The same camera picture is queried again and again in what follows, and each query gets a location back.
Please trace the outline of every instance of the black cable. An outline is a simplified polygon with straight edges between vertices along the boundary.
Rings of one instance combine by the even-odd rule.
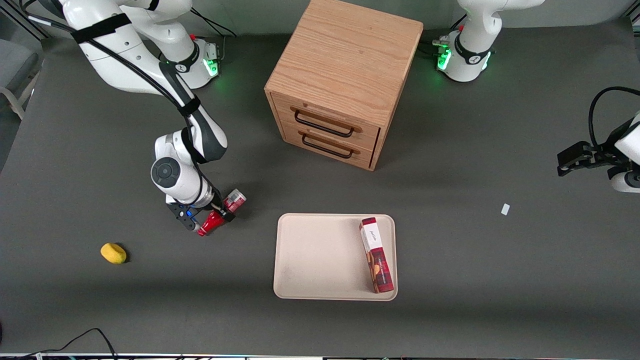
[[[227,54],[227,37],[222,38],[222,56],[220,56],[220,61],[225,59],[225,55]]]
[[[11,9],[13,9],[15,12],[17,12],[17,13],[20,15],[20,17],[22,17],[23,19],[27,20],[27,21],[29,22],[29,24],[31,24],[31,26],[33,26],[33,28],[34,28],[34,29],[38,30],[38,32],[39,32],[40,34],[42,34],[42,36],[43,36],[43,37],[45,37],[45,38],[49,38],[49,36],[47,35],[47,33],[45,33],[44,31],[42,31],[42,29],[40,29],[38,26],[36,26],[35,24],[33,24],[33,23],[29,20],[29,18],[27,18],[27,17],[26,17],[22,12],[20,12],[19,8],[16,8],[16,7],[15,7],[15,4],[13,3],[13,1],[11,1],[11,0],[4,0],[4,1],[5,1],[5,2],[6,2],[6,3],[11,7]]]
[[[195,11],[194,9],[191,9],[191,13],[197,15],[198,17],[200,17],[201,19],[204,20],[204,22],[209,25],[209,27],[211,27],[213,30],[215,30],[221,37],[225,37],[223,33],[220,32],[220,30],[218,30],[218,28],[216,28],[215,26],[213,26],[207,19],[203,18],[200,13],[198,13],[197,11]]]
[[[22,11],[24,13],[26,13],[28,16],[33,17],[33,18],[38,19],[38,20],[41,20],[41,21],[44,21],[44,22],[47,22],[54,28],[58,28],[58,29],[67,31],[69,33],[74,31],[74,29],[71,28],[70,26],[64,25],[64,24],[62,24],[60,22],[57,22],[55,20],[51,20],[51,19],[48,19],[48,18],[45,18],[45,17],[41,17],[41,16],[37,16],[37,15],[33,15],[33,14],[27,12],[26,11],[27,6],[29,6],[34,1],[36,1],[36,0],[29,0],[27,3],[25,3],[23,5],[22,4],[22,0],[19,0],[20,9],[22,9]],[[118,60],[122,65],[126,66],[129,70],[133,71],[136,75],[141,77],[148,84],[150,84],[154,89],[156,89],[161,95],[163,95],[165,98],[167,98],[176,108],[181,108],[182,107],[177,102],[177,100],[175,100],[173,98],[173,96],[171,96],[171,94],[169,94],[167,89],[165,89],[155,79],[153,79],[147,73],[143,72],[139,67],[135,66],[129,60],[123,58],[119,54],[115,53],[114,51],[112,51],[111,49],[107,48],[106,46],[100,44],[99,42],[95,41],[94,39],[91,39],[91,40],[87,41],[87,43],[91,44],[92,46],[94,46],[98,50],[100,50],[100,51],[106,53],[107,55],[113,57],[114,59]],[[189,120],[188,120],[187,117],[184,117],[184,120],[185,120],[185,123],[187,124],[187,129],[188,129],[188,134],[189,134],[189,141],[191,141],[193,143],[193,139],[192,139],[192,135],[191,135],[191,124],[189,123]],[[213,186],[213,184],[210,182],[210,180],[202,173],[202,171],[200,170],[200,166],[198,165],[198,162],[193,157],[191,157],[191,162],[193,163],[193,166],[196,168],[196,171],[198,172],[198,174],[200,175],[200,187],[198,189],[198,195],[196,196],[195,200],[193,202],[189,203],[189,204],[183,204],[183,203],[179,202],[178,200],[176,200],[176,202],[178,204],[182,204],[182,205],[185,205],[185,206],[192,206],[193,204],[195,204],[198,201],[198,198],[200,198],[200,196],[202,194],[202,183],[203,183],[202,179],[203,178],[211,186],[211,188],[216,193],[216,195],[220,196],[220,192],[218,191],[218,189],[215,188],[215,186]]]
[[[455,24],[451,25],[451,27],[450,27],[449,29],[451,29],[451,30],[455,29],[455,28],[456,28],[456,26],[458,26],[458,24],[459,24],[459,23],[461,23],[461,22],[462,22],[462,20],[464,20],[464,19],[465,19],[465,17],[467,17],[467,14],[462,15],[462,17],[461,17],[458,21],[456,21],[456,23],[455,23]]]
[[[217,22],[209,19],[208,17],[202,15],[198,10],[196,10],[195,8],[191,8],[191,13],[195,14],[196,16],[198,16],[199,18],[201,18],[202,20],[206,21],[207,23],[212,23],[220,28],[223,28],[224,30],[227,30],[231,35],[234,36],[234,38],[237,38],[238,35],[236,33],[234,33],[231,29],[226,28],[225,26],[222,26],[220,24],[218,24]]]
[[[75,340],[78,340],[79,338],[82,338],[84,335],[87,335],[89,332],[92,332],[94,330],[96,330],[97,332],[100,333],[100,335],[102,335],[102,338],[104,339],[104,341],[107,343],[107,346],[109,347],[109,352],[111,352],[111,356],[113,357],[113,360],[117,360],[118,357],[116,356],[115,350],[113,350],[113,346],[111,345],[111,342],[109,341],[107,336],[104,334],[104,332],[102,332],[102,330],[98,329],[97,327],[93,327],[93,328],[83,332],[82,334],[76,336],[75,338],[71,339],[68,343],[66,343],[65,346],[63,346],[61,348],[50,348],[50,349],[47,349],[47,350],[40,350],[40,351],[32,352],[32,353],[30,353],[28,355],[20,356],[16,360],[24,360],[24,359],[32,357],[32,356],[34,356],[36,354],[39,354],[41,352],[61,352],[62,350],[65,350],[67,348],[67,346],[71,345]]]
[[[16,24],[20,25],[22,29],[25,29],[29,34],[31,34],[32,37],[35,37],[38,41],[40,41],[40,38],[38,37],[38,35],[34,34],[33,31],[31,31],[23,23],[21,23],[18,19],[16,19],[13,16],[13,14],[8,12],[3,6],[0,6],[0,10],[2,10],[5,14],[9,15],[9,17],[12,18]]]
[[[631,6],[632,6],[632,8],[629,8],[628,11],[627,11],[627,16],[631,16],[631,13],[633,13],[634,11],[636,11],[638,9],[638,7],[640,7],[640,3],[632,4]]]
[[[636,90],[636,89],[632,89],[632,88],[627,88],[624,86],[611,86],[609,88],[603,89],[600,92],[598,92],[598,95],[596,95],[596,97],[593,98],[593,101],[591,101],[591,106],[589,107],[589,137],[591,139],[591,143],[593,144],[593,147],[596,149],[596,153],[598,155],[600,155],[600,157],[610,163],[611,165],[618,167],[620,165],[620,163],[615,162],[614,160],[612,160],[610,157],[606,156],[601,148],[600,145],[598,145],[598,142],[596,142],[596,136],[593,132],[593,112],[595,111],[596,108],[596,104],[598,103],[598,100],[600,100],[601,96],[603,96],[604,94],[606,94],[607,92],[613,91],[613,90],[617,90],[617,91],[624,91],[624,92],[628,92],[630,94],[634,94],[637,96],[640,96],[640,90]]]
[[[428,51],[426,51],[426,50],[424,50],[424,49],[421,49],[421,48],[420,48],[420,45],[418,45],[418,47],[416,47],[416,49],[417,49],[418,51],[420,51],[422,54],[425,54],[425,55],[433,55],[433,53],[430,53],[430,52],[428,52]]]

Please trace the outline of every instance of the power cable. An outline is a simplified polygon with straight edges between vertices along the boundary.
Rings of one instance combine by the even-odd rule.
[[[593,147],[596,149],[596,153],[597,153],[598,155],[600,155],[600,157],[601,157],[604,161],[606,161],[606,162],[610,163],[611,165],[613,165],[613,166],[615,166],[615,167],[618,167],[618,166],[623,165],[623,164],[620,164],[620,163],[615,162],[613,159],[611,159],[610,157],[606,156],[606,155],[602,152],[602,150],[601,150],[601,148],[600,148],[600,145],[598,145],[598,142],[596,141],[596,136],[595,136],[594,131],[593,131],[593,113],[594,113],[594,111],[595,111],[596,104],[598,103],[598,100],[600,100],[600,98],[601,98],[604,94],[606,94],[607,92],[614,91],[614,90],[616,90],[616,91],[628,92],[628,93],[630,93],[630,94],[634,94],[634,95],[640,96],[640,90],[636,90],[636,89],[632,89],[632,88],[627,88],[627,87],[624,87],[624,86],[611,86],[611,87],[609,87],[609,88],[606,88],[606,89],[601,90],[601,91],[600,91],[600,92],[598,92],[598,94],[593,98],[593,101],[591,101],[591,106],[589,107],[589,120],[588,120],[588,125],[589,125],[589,137],[590,137],[590,139],[591,139],[591,143],[593,144]]]
[[[32,357],[32,356],[34,356],[36,354],[42,353],[42,352],[45,352],[45,353],[48,353],[48,352],[61,352],[62,350],[65,350],[67,348],[67,346],[71,345],[75,340],[78,340],[79,338],[82,338],[84,335],[87,335],[89,332],[92,332],[94,330],[99,332],[100,335],[102,336],[102,338],[104,339],[104,342],[107,343],[107,346],[109,347],[109,352],[111,352],[111,356],[113,357],[113,360],[117,360],[118,357],[116,356],[115,350],[113,350],[113,345],[111,345],[111,342],[109,341],[107,336],[104,334],[104,332],[102,332],[102,330],[100,330],[97,327],[93,327],[93,328],[83,332],[82,334],[76,336],[75,338],[71,339],[68,343],[66,343],[65,346],[63,346],[61,348],[49,348],[47,350],[40,350],[40,351],[32,352],[32,353],[30,353],[28,355],[20,356],[16,360],[25,360],[25,359],[28,359],[28,358],[30,358],[30,357]]]
[[[449,29],[450,29],[450,30],[455,29],[455,28],[456,28],[456,26],[458,26],[458,24],[459,24],[459,23],[461,23],[461,22],[462,22],[462,20],[464,20],[464,19],[465,19],[465,17],[467,17],[467,14],[462,15],[462,17],[461,17],[460,19],[458,19],[458,21],[456,21],[456,23],[455,23],[455,24],[451,25],[451,27],[450,27]]]
[[[23,19],[27,20],[27,21],[29,22],[29,24],[30,24],[31,26],[33,26],[33,28],[34,28],[34,29],[36,29],[40,34],[42,34],[42,36],[43,36],[43,37],[45,37],[45,38],[49,38],[49,36],[48,36],[44,31],[42,31],[42,29],[40,29],[38,26],[36,26],[36,25],[34,25],[32,22],[30,22],[30,21],[29,21],[29,19],[28,19],[27,17],[25,17],[25,16],[24,16],[24,14],[23,14],[23,13],[21,13],[21,12],[20,12],[16,7],[15,7],[15,4],[13,3],[13,1],[11,1],[11,0],[4,0],[4,2],[5,2],[7,5],[9,5],[9,7],[10,7],[13,11],[15,11],[18,15],[20,15],[20,17],[22,17]],[[29,34],[31,34],[33,37],[35,37],[36,39],[38,39],[38,41],[40,41],[40,37],[38,37],[36,34],[34,34],[30,29],[28,29],[28,28],[23,24],[23,22],[18,21],[18,20],[17,20],[15,17],[13,17],[13,15],[12,15],[10,12],[8,12],[6,9],[4,9],[4,8],[3,8],[2,10],[3,10],[7,15],[9,15],[9,16],[10,16],[10,17],[15,21],[15,22],[17,22],[18,24],[20,24],[20,26],[22,26],[22,28],[23,28],[23,29],[25,29],[26,31],[28,31],[28,32],[29,32]]]
[[[55,21],[55,20],[51,20],[48,19],[46,17],[41,17],[38,15],[33,15],[29,12],[27,12],[27,7],[29,5],[31,5],[32,3],[34,3],[36,0],[29,0],[26,3],[22,4],[23,0],[19,0],[19,5],[20,5],[20,9],[27,14],[28,18],[39,22],[41,24],[45,24],[48,26],[51,26],[53,28],[56,29],[61,29],[64,31],[67,31],[69,33],[75,31],[73,28],[71,28],[70,26],[64,25],[61,22]],[[114,58],[115,60],[117,60],[118,62],[120,62],[122,65],[126,66],[129,70],[133,71],[136,75],[138,75],[139,77],[141,77],[143,80],[145,80],[149,85],[151,85],[151,87],[153,87],[156,91],[158,91],[162,96],[164,96],[165,98],[167,98],[176,108],[181,108],[182,105],[180,105],[178,103],[178,101],[173,98],[173,96],[171,96],[171,94],[167,91],[167,89],[165,89],[162,85],[160,85],[155,79],[153,79],[151,76],[149,76],[147,73],[145,73],[144,71],[142,71],[142,69],[140,69],[139,67],[135,66],[133,63],[131,63],[129,60],[123,58],[122,56],[120,56],[119,54],[117,54],[116,52],[112,51],[111,49],[107,48],[106,46],[100,44],[99,42],[95,41],[95,39],[91,39],[88,40],[87,43],[91,44],[92,46],[94,46],[95,48],[97,48],[98,50],[106,53],[107,55],[111,56],[112,58]],[[193,142],[193,138],[192,138],[192,134],[191,134],[191,124],[189,123],[188,117],[184,117],[184,121],[185,124],[187,126],[188,129],[188,135],[189,135],[189,141]],[[200,166],[198,165],[198,162],[191,157],[191,162],[193,164],[193,166],[196,168],[196,171],[198,172],[198,174],[200,175],[200,186],[198,188],[198,195],[196,196],[196,198],[193,200],[193,202],[190,202],[189,204],[185,204],[182,202],[179,202],[178,200],[174,199],[178,204],[181,204],[183,206],[192,206],[193,204],[195,204],[198,199],[200,198],[201,194],[202,194],[202,184],[203,184],[203,178],[207,181],[207,183],[209,184],[209,186],[211,186],[211,188],[213,189],[213,191],[216,193],[216,195],[219,197],[220,196],[220,192],[218,191],[218,189],[213,186],[213,184],[210,182],[210,180],[204,175],[204,173],[200,170]]]
[[[218,24],[217,22],[215,22],[215,21],[213,21],[213,20],[209,19],[208,17],[206,17],[206,16],[202,15],[202,14],[201,14],[198,10],[196,10],[195,8],[191,8],[191,13],[192,13],[192,14],[194,14],[194,15],[196,15],[197,17],[201,18],[202,20],[206,21],[206,23],[208,23],[208,24],[209,24],[209,26],[211,26],[212,28],[213,28],[213,25],[218,26],[218,27],[220,27],[220,28],[223,28],[224,30],[227,30],[231,35],[233,35],[233,37],[234,37],[234,38],[237,38],[237,37],[238,37],[238,35],[237,35],[236,33],[234,33],[231,29],[226,28],[225,26],[222,26],[222,25]],[[224,35],[222,35],[222,33],[220,33],[220,31],[219,31],[218,29],[216,29],[216,28],[214,28],[214,29],[215,29],[215,30],[220,34],[220,36],[221,36],[221,37],[222,37],[222,36],[224,36]]]

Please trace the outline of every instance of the wood grain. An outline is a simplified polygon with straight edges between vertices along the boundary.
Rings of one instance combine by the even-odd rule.
[[[414,20],[312,0],[266,89],[386,127],[421,33]]]
[[[342,161],[343,163],[347,163],[350,165],[354,165],[360,168],[370,170],[369,164],[371,162],[371,156],[373,154],[371,150],[361,149],[356,146],[346,146],[346,145],[334,142],[332,139],[329,139],[325,136],[321,136],[315,133],[310,133],[300,127],[290,125],[288,123],[282,123],[282,130],[284,131],[284,135],[285,135],[284,140],[290,144],[301,147],[305,150],[315,152],[320,155],[328,156],[329,158],[332,158],[332,159]],[[305,145],[302,142],[302,137],[305,134],[307,135],[307,139],[306,139],[307,142],[310,142],[314,145],[318,145],[330,151],[338,152],[339,154],[343,154],[343,155],[351,154],[351,157],[348,159],[344,159],[338,156],[328,154],[325,151],[318,150],[308,145]]]
[[[267,95],[267,100],[269,101],[269,107],[271,108],[271,112],[273,113],[273,117],[276,118],[276,124],[278,124],[278,130],[280,132],[280,136],[284,138],[284,132],[282,131],[282,126],[280,125],[280,117],[278,115],[278,111],[276,110],[275,103],[273,101],[273,97],[271,96],[271,92],[265,90],[265,94]]]

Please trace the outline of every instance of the wooden drawer cabinet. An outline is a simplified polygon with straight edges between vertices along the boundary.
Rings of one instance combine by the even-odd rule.
[[[366,149],[373,149],[376,145],[379,127],[313,108],[297,99],[278,94],[273,94],[273,102],[280,122],[318,133],[338,143]]]
[[[422,23],[311,0],[264,90],[282,138],[374,170]]]
[[[283,123],[284,140],[303,149],[340,160],[361,168],[369,168],[372,151],[358,146],[336,142],[292,124]]]

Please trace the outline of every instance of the gray table surface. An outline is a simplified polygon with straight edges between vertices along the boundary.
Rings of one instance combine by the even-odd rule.
[[[196,91],[230,144],[202,169],[248,197],[208,238],[173,219],[149,178],[154,140],[183,126],[170,103],[109,87],[69,40],[45,43],[0,176],[0,350],[100,327],[123,353],[640,356],[640,197],[615,192],[604,168],[556,175],[556,153],[588,138],[593,96],[640,83],[627,20],[505,29],[469,84],[418,54],[373,173],[280,139],[262,87],[287,39],[229,39],[220,78]],[[604,97],[599,137],[638,109]],[[397,298],[277,298],[288,212],[392,216]],[[108,241],[132,261],[104,261]],[[92,336],[69,351],[106,348]]]

